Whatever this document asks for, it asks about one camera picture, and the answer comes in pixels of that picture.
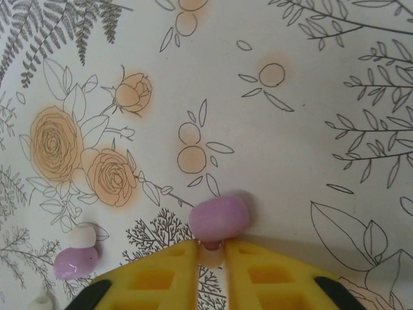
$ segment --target branch drawing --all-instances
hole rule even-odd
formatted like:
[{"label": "branch drawing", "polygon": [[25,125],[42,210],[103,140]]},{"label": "branch drawing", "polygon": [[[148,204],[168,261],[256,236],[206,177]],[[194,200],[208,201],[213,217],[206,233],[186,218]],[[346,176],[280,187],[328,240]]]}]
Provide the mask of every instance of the branch drawing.
[{"label": "branch drawing", "polygon": [[[187,223],[183,222],[175,213],[162,208],[158,215],[145,223],[142,219],[136,220],[134,227],[126,230],[126,237],[135,251],[124,250],[122,257],[126,263],[152,254],[177,242],[192,239]],[[199,268],[198,310],[225,310],[227,300],[222,294],[222,288],[217,276],[211,270]]]},{"label": "branch drawing", "polygon": [[283,101],[275,97],[273,94],[268,92],[270,88],[279,86],[285,80],[285,69],[279,63],[269,63],[265,65],[260,70],[258,78],[246,74],[238,74],[238,77],[243,81],[249,83],[259,82],[261,84],[259,87],[256,87],[248,91],[246,94],[243,94],[242,98],[256,96],[262,92],[264,93],[265,97],[269,100],[269,102],[273,104],[275,107],[279,108],[280,110],[283,110],[285,112],[294,111],[286,103],[284,103]]},{"label": "branch drawing", "polygon": [[0,217],[4,221],[17,209],[17,204],[26,205],[27,197],[23,191],[24,184],[21,184],[20,173],[12,174],[12,168],[7,169],[0,165]]},{"label": "branch drawing", "polygon": [[[363,272],[363,287],[341,279],[358,300],[363,304],[381,304],[379,300],[383,300],[380,309],[403,309],[397,306],[406,300],[407,292],[398,291],[396,284],[407,280],[402,271],[413,263],[413,256],[402,249],[388,254],[387,235],[373,220],[365,225],[339,209],[316,202],[311,202],[311,219],[331,255],[349,269]],[[338,244],[350,252],[343,252]]]},{"label": "branch drawing", "polygon": [[[348,18],[348,8],[343,0],[323,0],[320,2],[321,3],[316,3],[314,0],[271,0],[268,5],[285,7],[283,19],[288,19],[287,26],[293,25],[299,21],[303,14],[310,14],[311,16],[305,17],[304,22],[298,23],[298,26],[308,36],[308,39],[318,41],[318,48],[320,51],[325,48],[326,40],[330,38],[334,38],[337,45],[340,47],[345,47],[342,36],[364,28],[394,34],[413,34],[413,32],[397,28],[376,26],[366,22],[351,20]],[[401,6],[401,3],[397,0],[367,0],[356,1],[352,4],[374,7],[373,5],[375,3],[378,5],[398,4],[399,7],[396,9],[396,12],[406,8],[405,6]]]},{"label": "branch drawing", "polygon": [[5,244],[0,248],[0,261],[12,271],[21,288],[26,288],[24,274],[13,257],[21,260],[35,274],[38,274],[43,281],[46,292],[50,292],[55,283],[48,278],[48,267],[53,266],[53,259],[57,255],[57,251],[60,250],[59,242],[43,239],[42,246],[39,249],[34,249],[30,243],[28,229],[18,227],[12,227],[11,233],[7,231],[3,235],[3,240]]},{"label": "branch drawing", "polygon": [[154,183],[152,183],[151,181],[148,181],[145,178],[145,174],[143,173],[143,171],[139,172],[138,176],[135,176],[135,179],[142,184],[142,190],[144,192],[144,194],[154,203],[156,204],[158,207],[161,206],[161,196],[170,196],[173,199],[175,199],[178,202],[178,205],[180,207],[182,207],[182,205],[187,205],[191,208],[194,207],[193,204],[187,202],[186,200],[182,199],[179,196],[176,196],[175,194],[172,193],[172,191],[174,190],[174,188],[172,186],[159,186],[156,185]]},{"label": "branch drawing", "polygon": [[[17,119],[15,107],[12,107],[12,98],[5,103],[5,96],[6,92],[3,92],[0,97],[0,151],[6,150],[5,139],[3,136],[15,136],[14,124],[12,122]],[[18,92],[17,98],[20,101],[20,99],[24,98],[24,95]]]},{"label": "branch drawing", "polygon": [[383,65],[377,65],[377,72],[373,69],[367,69],[368,82],[363,82],[356,76],[350,76],[350,81],[344,82],[344,85],[350,88],[358,89],[357,100],[367,94],[372,97],[372,106],[379,103],[386,93],[390,93],[390,100],[393,104],[392,113],[395,113],[402,106],[411,103],[410,95],[413,93],[413,56],[408,48],[400,41],[392,40],[394,47],[399,55],[388,53],[388,46],[378,41],[378,47],[372,47],[370,53],[359,57],[360,60],[374,62],[384,61]]},{"label": "branch drawing", "polygon": [[[398,176],[399,168],[403,160],[413,167],[413,110],[410,107],[406,107],[406,110],[407,114],[410,116],[410,119],[408,120],[387,116],[387,120],[391,122],[393,126],[396,126],[394,129],[390,129],[385,120],[378,120],[377,117],[368,110],[363,111],[371,129],[358,129],[353,122],[341,114],[337,114],[339,125],[326,121],[325,123],[330,128],[339,131],[336,140],[345,137],[348,133],[357,134],[345,156],[333,154],[333,157],[346,163],[344,170],[351,168],[352,164],[356,162],[367,163],[360,183],[366,181],[370,176],[373,161],[380,159],[387,161],[392,160],[394,164],[387,177],[387,188],[390,188]],[[380,134],[378,139],[366,142],[365,144],[370,152],[373,153],[373,156],[361,156],[358,148],[364,141],[368,141],[370,134]],[[394,152],[393,148],[396,143],[399,147],[402,147],[403,150],[400,150],[399,148],[398,151]]]},{"label": "branch drawing", "polygon": [[208,151],[218,154],[233,154],[235,150],[228,145],[216,141],[202,142],[201,131],[205,126],[208,114],[208,101],[205,99],[197,112],[197,116],[192,112],[187,112],[189,121],[181,124],[178,130],[178,138],[183,144],[183,148],[177,155],[177,165],[179,170],[185,174],[196,175],[187,186],[196,187],[202,181],[206,181],[209,191],[215,196],[220,197],[216,178],[205,171],[208,162],[215,168],[218,167],[218,160],[215,155],[207,156]]}]

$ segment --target leafy stem drawing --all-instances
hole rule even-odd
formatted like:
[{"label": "leafy stem drawing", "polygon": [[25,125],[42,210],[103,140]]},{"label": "leafy stem drawing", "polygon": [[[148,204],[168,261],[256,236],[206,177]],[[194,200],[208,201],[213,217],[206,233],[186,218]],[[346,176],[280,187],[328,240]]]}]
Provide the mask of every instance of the leafy stem drawing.
[{"label": "leafy stem drawing", "polygon": [[[337,114],[340,125],[326,121],[325,123],[330,128],[340,131],[336,136],[336,140],[345,137],[349,132],[357,133],[356,138],[347,150],[346,156],[333,154],[333,157],[346,162],[344,170],[351,168],[354,162],[366,161],[367,166],[363,170],[360,183],[366,181],[370,176],[373,161],[396,158],[387,177],[387,188],[390,188],[398,176],[402,160],[405,159],[406,162],[413,167],[413,109],[406,107],[406,110],[410,117],[409,120],[387,116],[387,120],[393,125],[398,126],[396,129],[389,129],[386,121],[383,119],[378,120],[377,117],[368,110],[363,110],[363,112],[371,129],[357,129],[353,122],[341,114]],[[368,136],[371,134],[379,134],[379,138],[371,142],[366,142],[366,146],[373,153],[373,156],[361,156],[358,148],[364,141],[368,140]],[[402,149],[394,152],[393,148],[396,143],[402,147]]]},{"label": "leafy stem drawing", "polygon": [[[396,284],[407,281],[413,256],[403,249],[387,253],[387,235],[374,220],[366,225],[339,209],[316,202],[311,202],[311,219],[330,254],[349,269],[364,274],[363,287],[340,279],[360,302],[376,303],[382,298],[385,304],[380,303],[380,309],[406,309],[403,302],[408,301],[408,293]],[[338,244],[350,254],[345,254]]]},{"label": "leafy stem drawing", "polygon": [[[142,219],[136,220],[134,227],[126,230],[126,237],[129,244],[135,247],[133,252],[122,252],[126,263],[193,238],[188,224],[183,224],[175,213],[165,208],[149,224]],[[198,310],[224,310],[226,302],[215,273],[200,266]]]},{"label": "leafy stem drawing", "polygon": [[357,76],[350,76],[350,81],[344,82],[344,85],[350,88],[361,88],[357,100],[360,100],[367,94],[367,96],[373,98],[372,106],[379,103],[384,98],[384,95],[390,92],[391,102],[393,103],[392,112],[395,113],[408,103],[410,95],[413,93],[413,67],[411,66],[413,64],[413,56],[402,42],[396,39],[393,39],[392,42],[400,54],[399,57],[390,57],[388,46],[378,41],[377,48],[372,47],[369,54],[361,56],[359,59],[363,61],[372,59],[374,62],[385,60],[384,66],[377,65],[377,72],[368,68],[368,82],[363,82]]},{"label": "leafy stem drawing", "polygon": [[186,200],[182,199],[179,196],[176,196],[175,194],[172,193],[172,191],[174,190],[173,187],[171,186],[164,186],[161,187],[159,185],[156,185],[154,183],[152,183],[151,181],[146,180],[145,178],[145,174],[143,173],[143,171],[139,172],[138,176],[135,176],[135,179],[142,184],[142,190],[143,192],[148,196],[148,198],[154,203],[156,204],[158,207],[161,206],[161,195],[162,196],[170,196],[174,199],[177,200],[178,205],[180,207],[182,207],[183,204],[193,208],[194,205],[187,202]]},{"label": "leafy stem drawing", "polygon": [[[316,4],[314,0],[271,0],[268,5],[285,7],[283,19],[288,19],[287,26],[293,25],[295,22],[299,21],[303,13],[305,12],[315,14],[311,15],[309,18],[305,18],[305,22],[299,23],[298,26],[308,36],[308,39],[318,40],[318,48],[320,51],[325,48],[326,39],[331,37],[335,38],[336,43],[339,46],[345,47],[342,35],[349,34],[363,28],[392,32],[395,34],[413,34],[413,32],[404,31],[397,28],[376,26],[368,23],[362,23],[356,20],[351,20],[348,18],[348,9],[346,7],[346,4],[342,0],[334,1],[335,3],[333,3],[332,0],[324,0],[320,2],[321,4]],[[356,1],[353,4],[359,6],[374,7],[373,3],[385,3],[386,5],[397,3],[400,10],[404,9],[408,13],[411,13],[409,12],[410,10],[399,3],[398,0]],[[345,30],[343,28],[343,25],[350,28]]]},{"label": "leafy stem drawing", "polygon": [[20,283],[22,289],[26,288],[23,272],[20,271],[19,264],[12,260],[12,256],[20,259],[29,266],[34,273],[38,274],[43,281],[46,291],[51,291],[55,283],[48,278],[48,266],[53,266],[53,259],[60,250],[60,244],[56,241],[43,239],[43,244],[39,249],[34,249],[30,243],[29,231],[26,228],[12,227],[12,233],[7,231],[3,235],[5,245],[0,249],[0,260],[12,270],[14,278]]},{"label": "leafy stem drawing", "polygon": [[20,173],[12,174],[12,168],[5,169],[0,165],[0,217],[4,221],[14,214],[17,209],[16,204],[26,205],[27,197],[23,191],[24,184],[21,184]]}]

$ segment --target flower drawing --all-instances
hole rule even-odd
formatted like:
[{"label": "flower drawing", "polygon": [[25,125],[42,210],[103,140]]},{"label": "flower drawing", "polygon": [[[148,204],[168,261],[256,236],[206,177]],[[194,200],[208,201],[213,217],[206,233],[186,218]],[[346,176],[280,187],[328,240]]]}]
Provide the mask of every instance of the flower drawing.
[{"label": "flower drawing", "polygon": [[103,203],[123,206],[136,188],[136,164],[129,152],[127,157],[111,149],[85,149],[81,168],[75,173],[75,184],[85,190],[87,183],[90,194],[95,194]]},{"label": "flower drawing", "polygon": [[125,77],[125,68],[122,66],[123,77],[117,87],[102,87],[112,95],[112,104],[105,108],[101,115],[115,107],[113,113],[119,109],[137,114],[141,112],[150,102],[152,85],[148,76],[144,73],[135,73]]},{"label": "flower drawing", "polygon": [[39,175],[55,184],[69,180],[83,150],[79,125],[56,106],[48,107],[32,123],[30,139],[30,155]]}]

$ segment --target pink plastic piece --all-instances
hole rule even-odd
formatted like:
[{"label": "pink plastic piece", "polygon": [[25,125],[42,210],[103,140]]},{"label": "pink plastic piece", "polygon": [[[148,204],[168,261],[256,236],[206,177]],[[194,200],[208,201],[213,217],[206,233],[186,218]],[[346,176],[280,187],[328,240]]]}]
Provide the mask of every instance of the pink plastic piece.
[{"label": "pink plastic piece", "polygon": [[189,227],[203,243],[217,242],[240,235],[250,223],[248,209],[241,198],[215,198],[194,207],[189,214]]},{"label": "pink plastic piece", "polygon": [[94,247],[83,249],[69,247],[56,256],[53,270],[56,278],[73,280],[92,273],[96,265],[97,251]]}]

